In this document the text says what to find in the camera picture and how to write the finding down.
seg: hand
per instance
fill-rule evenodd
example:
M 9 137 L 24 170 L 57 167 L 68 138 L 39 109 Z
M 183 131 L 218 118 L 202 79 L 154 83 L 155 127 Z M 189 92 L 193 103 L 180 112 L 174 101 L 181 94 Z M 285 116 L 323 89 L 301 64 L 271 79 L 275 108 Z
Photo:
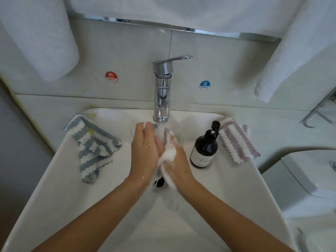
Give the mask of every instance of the hand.
M 163 168 L 165 168 L 176 188 L 181 192 L 184 187 L 190 186 L 196 180 L 191 172 L 184 148 L 175 142 L 173 135 L 170 135 L 168 140 L 175 146 L 176 156 L 173 163 L 164 161 Z M 158 137 L 155 137 L 155 142 L 159 156 L 161 156 L 165 151 L 165 147 Z
M 132 182 L 151 181 L 158 167 L 159 152 L 154 139 L 154 127 L 151 122 L 138 123 L 132 141 L 131 170 L 128 180 Z

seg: dark brown bottle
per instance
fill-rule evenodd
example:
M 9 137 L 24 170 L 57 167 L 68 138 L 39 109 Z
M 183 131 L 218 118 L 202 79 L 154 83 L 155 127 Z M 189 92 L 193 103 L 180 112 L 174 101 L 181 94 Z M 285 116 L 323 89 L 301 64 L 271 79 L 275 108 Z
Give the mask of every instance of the dark brown bottle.
M 190 155 L 190 162 L 194 167 L 205 168 L 210 164 L 218 149 L 216 139 L 220 126 L 220 122 L 213 121 L 212 130 L 206 131 L 205 135 L 198 137 L 195 141 Z

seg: backsplash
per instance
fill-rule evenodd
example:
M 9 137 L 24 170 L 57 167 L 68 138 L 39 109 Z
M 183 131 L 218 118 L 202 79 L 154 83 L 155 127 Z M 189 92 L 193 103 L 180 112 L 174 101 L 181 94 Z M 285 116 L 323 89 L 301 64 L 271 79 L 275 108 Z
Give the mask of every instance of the backsplash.
M 290 150 L 335 148 L 335 127 L 319 119 L 313 120 L 316 129 L 299 122 L 336 85 L 336 44 L 293 73 L 264 103 L 253 89 L 278 43 L 78 18 L 70 18 L 70 24 L 80 61 L 53 82 L 40 78 L 0 25 L 1 77 L 54 149 L 65 135 L 62 128 L 77 112 L 92 107 L 152 108 L 152 62 L 185 54 L 194 57 L 174 63 L 172 109 L 231 115 L 249 125 L 251 140 L 262 154 L 258 166 Z M 109 71 L 117 74 L 117 82 L 106 80 Z M 204 80 L 211 86 L 200 90 Z

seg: chrome faucet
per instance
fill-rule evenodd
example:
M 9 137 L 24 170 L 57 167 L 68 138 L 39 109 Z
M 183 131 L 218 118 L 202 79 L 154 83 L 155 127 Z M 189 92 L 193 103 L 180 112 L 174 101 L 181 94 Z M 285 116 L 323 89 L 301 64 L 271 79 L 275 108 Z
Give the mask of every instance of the chrome faucet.
M 170 82 L 173 72 L 173 61 L 192 58 L 193 55 L 177 56 L 166 60 L 153 62 L 155 74 L 155 99 L 154 115 L 155 122 L 167 122 L 170 112 Z

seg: faucet lever handle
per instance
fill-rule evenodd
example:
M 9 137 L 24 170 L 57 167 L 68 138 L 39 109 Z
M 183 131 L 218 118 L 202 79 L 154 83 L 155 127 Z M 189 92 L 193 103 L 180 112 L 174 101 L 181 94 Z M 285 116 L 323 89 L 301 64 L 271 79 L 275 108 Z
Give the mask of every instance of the faucet lever handle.
M 192 58 L 193 55 L 176 56 L 166 60 L 153 62 L 153 72 L 156 75 L 167 75 L 173 72 L 173 61 Z

